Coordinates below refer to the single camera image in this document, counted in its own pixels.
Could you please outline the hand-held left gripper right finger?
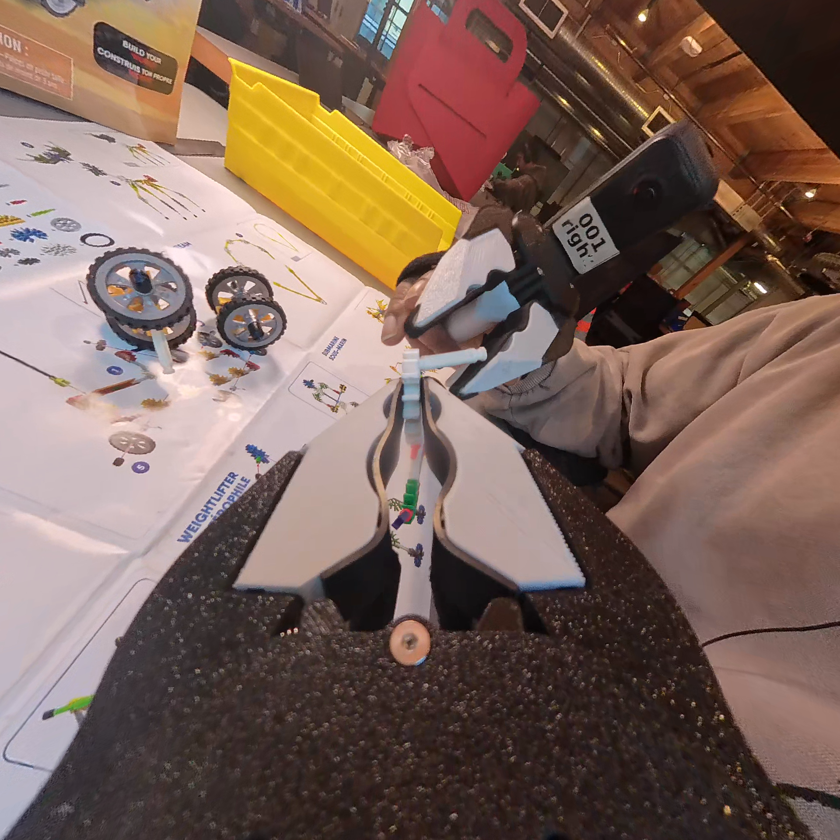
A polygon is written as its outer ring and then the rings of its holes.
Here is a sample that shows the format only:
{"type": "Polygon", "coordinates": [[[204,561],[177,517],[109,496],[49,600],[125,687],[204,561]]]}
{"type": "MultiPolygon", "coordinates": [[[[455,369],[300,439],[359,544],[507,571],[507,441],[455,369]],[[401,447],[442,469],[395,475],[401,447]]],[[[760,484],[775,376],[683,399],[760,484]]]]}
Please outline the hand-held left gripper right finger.
{"type": "Polygon", "coordinates": [[[585,576],[524,449],[436,380],[422,380],[426,460],[440,485],[434,533],[515,592],[582,588],[585,576]]]}

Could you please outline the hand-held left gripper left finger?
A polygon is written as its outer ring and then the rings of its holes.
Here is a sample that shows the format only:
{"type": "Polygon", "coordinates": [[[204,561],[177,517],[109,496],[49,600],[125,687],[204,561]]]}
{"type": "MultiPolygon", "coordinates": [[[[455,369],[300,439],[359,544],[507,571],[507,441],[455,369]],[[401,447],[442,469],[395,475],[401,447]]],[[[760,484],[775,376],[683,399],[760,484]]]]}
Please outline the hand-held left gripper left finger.
{"type": "Polygon", "coordinates": [[[396,382],[316,436],[235,581],[299,597],[396,597],[385,485],[403,420],[396,382]]]}

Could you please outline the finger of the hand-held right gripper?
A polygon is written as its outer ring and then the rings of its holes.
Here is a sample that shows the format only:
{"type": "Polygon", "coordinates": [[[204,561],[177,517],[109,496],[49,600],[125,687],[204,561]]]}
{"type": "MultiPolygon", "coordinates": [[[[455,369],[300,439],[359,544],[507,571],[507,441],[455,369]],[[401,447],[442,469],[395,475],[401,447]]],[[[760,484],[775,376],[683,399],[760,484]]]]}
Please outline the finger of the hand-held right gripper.
{"type": "Polygon", "coordinates": [[[486,359],[468,364],[450,382],[450,392],[464,400],[536,371],[561,332],[549,310],[528,303],[491,331],[481,347],[486,359]]]}
{"type": "Polygon", "coordinates": [[[473,339],[519,307],[508,285],[516,269],[510,243],[498,228],[460,239],[432,271],[406,334],[418,339],[441,326],[451,339],[473,339]]]}

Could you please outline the white snowflake connector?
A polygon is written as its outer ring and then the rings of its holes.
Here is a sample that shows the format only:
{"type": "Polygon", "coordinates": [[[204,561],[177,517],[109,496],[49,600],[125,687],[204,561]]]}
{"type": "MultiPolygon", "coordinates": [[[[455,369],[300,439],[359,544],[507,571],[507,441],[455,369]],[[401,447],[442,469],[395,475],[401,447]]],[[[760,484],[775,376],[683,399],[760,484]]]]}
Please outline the white snowflake connector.
{"type": "Polygon", "coordinates": [[[417,349],[404,349],[402,356],[402,413],[409,422],[421,420],[421,356],[417,349]]]}

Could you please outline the person's right forearm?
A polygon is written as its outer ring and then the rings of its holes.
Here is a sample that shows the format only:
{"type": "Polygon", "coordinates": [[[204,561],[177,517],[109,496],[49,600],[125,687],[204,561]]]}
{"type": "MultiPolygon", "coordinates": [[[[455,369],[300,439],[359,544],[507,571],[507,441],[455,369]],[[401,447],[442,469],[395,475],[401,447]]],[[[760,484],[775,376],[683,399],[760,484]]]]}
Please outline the person's right forearm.
{"type": "Polygon", "coordinates": [[[760,308],[723,324],[614,349],[572,350],[473,407],[536,442],[603,467],[646,468],[694,422],[705,434],[838,407],[838,295],[760,308]]]}

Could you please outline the person's right hand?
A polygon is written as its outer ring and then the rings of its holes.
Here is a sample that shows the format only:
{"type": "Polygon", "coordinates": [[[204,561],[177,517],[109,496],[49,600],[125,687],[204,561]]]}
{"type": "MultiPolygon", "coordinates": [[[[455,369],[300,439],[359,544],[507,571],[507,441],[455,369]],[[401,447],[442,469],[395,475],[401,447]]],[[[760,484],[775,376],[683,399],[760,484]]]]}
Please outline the person's right hand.
{"type": "Polygon", "coordinates": [[[392,295],[385,311],[381,341],[388,347],[404,347],[419,350],[422,356],[444,354],[460,350],[460,346],[448,335],[445,328],[433,327],[426,331],[419,339],[412,339],[406,335],[406,320],[417,306],[432,271],[421,276],[401,281],[392,295]]]}

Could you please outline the dark cloth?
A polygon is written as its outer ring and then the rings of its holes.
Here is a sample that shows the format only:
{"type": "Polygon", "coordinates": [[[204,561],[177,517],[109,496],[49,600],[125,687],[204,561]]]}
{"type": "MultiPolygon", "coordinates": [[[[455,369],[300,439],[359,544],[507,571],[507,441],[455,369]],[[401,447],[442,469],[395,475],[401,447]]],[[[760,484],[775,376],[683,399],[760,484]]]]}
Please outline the dark cloth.
{"type": "Polygon", "coordinates": [[[509,434],[525,449],[533,449],[575,487],[595,487],[608,475],[597,458],[588,458],[542,444],[528,433],[509,427],[509,434]]]}

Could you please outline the clear plastic wrap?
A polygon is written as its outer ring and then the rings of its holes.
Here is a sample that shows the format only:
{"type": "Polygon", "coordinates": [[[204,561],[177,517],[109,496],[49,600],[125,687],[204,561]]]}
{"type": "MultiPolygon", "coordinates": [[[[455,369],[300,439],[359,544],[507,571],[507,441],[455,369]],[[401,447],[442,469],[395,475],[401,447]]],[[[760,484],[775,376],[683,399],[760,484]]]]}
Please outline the clear plastic wrap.
{"type": "Polygon", "coordinates": [[[432,161],[435,157],[433,147],[415,144],[409,134],[403,135],[401,140],[388,140],[386,147],[408,170],[435,189],[436,192],[442,192],[442,187],[432,168],[432,161]]]}

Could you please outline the red cup-shaped foam cutout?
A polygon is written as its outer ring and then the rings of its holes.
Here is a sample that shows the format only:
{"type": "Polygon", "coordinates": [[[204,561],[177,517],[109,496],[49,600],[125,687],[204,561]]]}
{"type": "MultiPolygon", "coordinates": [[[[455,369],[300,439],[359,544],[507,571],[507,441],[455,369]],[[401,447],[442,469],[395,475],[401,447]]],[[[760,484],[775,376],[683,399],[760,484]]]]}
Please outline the red cup-shaped foam cutout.
{"type": "Polygon", "coordinates": [[[527,32],[502,2],[460,1],[443,22],[416,2],[388,63],[373,129],[434,149],[451,195],[472,198],[537,112],[519,80],[527,32]]]}

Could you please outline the stack of yellow plastic bins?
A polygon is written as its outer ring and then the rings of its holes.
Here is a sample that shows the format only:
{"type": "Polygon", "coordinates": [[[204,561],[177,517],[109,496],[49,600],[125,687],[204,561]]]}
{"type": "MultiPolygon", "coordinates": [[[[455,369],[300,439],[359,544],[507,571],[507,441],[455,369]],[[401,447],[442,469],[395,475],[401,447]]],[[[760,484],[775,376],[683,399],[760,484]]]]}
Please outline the stack of yellow plastic bins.
{"type": "Polygon", "coordinates": [[[226,168],[389,288],[461,212],[319,95],[228,60],[226,168]]]}

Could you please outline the white printed instruction sheet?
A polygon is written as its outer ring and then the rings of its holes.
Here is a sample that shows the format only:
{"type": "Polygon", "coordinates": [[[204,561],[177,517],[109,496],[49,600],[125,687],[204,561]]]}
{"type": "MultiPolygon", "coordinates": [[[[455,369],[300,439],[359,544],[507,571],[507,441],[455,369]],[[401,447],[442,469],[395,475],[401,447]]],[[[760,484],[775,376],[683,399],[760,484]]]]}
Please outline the white printed instruction sheet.
{"type": "Polygon", "coordinates": [[[398,376],[377,297],[323,252],[151,142],[2,117],[2,834],[80,728],[163,572],[288,450],[398,376]],[[89,265],[161,253],[196,328],[164,374],[92,302],[89,265]],[[228,345],[205,287],[258,270],[287,315],[228,345]]]}

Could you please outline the toy wheel pair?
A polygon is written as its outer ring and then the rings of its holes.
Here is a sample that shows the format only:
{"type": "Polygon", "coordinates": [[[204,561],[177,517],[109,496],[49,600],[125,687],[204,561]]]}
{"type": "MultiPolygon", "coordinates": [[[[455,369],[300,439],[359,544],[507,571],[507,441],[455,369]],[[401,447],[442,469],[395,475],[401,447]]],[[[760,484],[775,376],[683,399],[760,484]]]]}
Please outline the toy wheel pair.
{"type": "Polygon", "coordinates": [[[220,337],[232,348],[263,353],[287,331],[288,319],[268,279],[257,269],[231,266],[210,276],[206,302],[220,337]]]}
{"type": "Polygon", "coordinates": [[[116,248],[89,265],[86,284],[111,330],[136,349],[153,351],[163,373],[173,374],[174,350],[196,328],[186,273],[161,253],[116,248]]]}

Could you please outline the person's beige hoodie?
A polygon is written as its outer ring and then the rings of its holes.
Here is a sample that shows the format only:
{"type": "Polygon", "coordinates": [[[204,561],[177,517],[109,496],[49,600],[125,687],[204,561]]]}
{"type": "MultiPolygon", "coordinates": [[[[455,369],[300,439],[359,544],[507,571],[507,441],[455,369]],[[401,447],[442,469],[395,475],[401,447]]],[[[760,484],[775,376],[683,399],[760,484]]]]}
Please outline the person's beige hoodie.
{"type": "Polygon", "coordinates": [[[689,618],[775,782],[838,796],[838,407],[681,433],[612,514],[689,618]]]}

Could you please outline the construction toy kit box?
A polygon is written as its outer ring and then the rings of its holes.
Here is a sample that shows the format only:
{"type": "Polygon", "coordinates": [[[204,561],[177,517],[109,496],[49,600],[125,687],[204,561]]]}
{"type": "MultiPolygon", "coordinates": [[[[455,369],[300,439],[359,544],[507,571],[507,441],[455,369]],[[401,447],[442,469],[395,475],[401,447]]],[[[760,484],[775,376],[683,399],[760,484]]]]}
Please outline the construction toy kit box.
{"type": "Polygon", "coordinates": [[[200,1],[2,1],[2,89],[173,144],[200,1]]]}

